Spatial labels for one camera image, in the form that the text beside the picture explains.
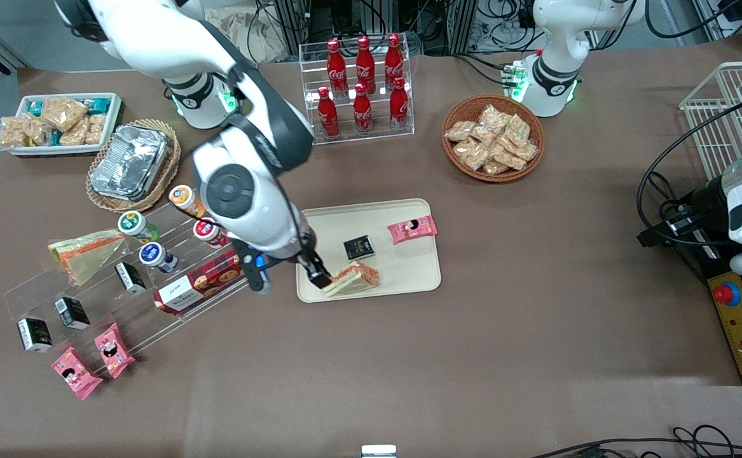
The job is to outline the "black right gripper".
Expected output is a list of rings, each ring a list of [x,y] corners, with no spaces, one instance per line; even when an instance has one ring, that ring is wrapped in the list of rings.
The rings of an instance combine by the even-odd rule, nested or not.
[[[293,235],[293,253],[291,257],[285,259],[286,263],[304,265],[308,281],[318,289],[325,289],[331,285],[333,283],[332,275],[316,253],[317,235],[307,219],[299,221],[298,229],[295,229]]]

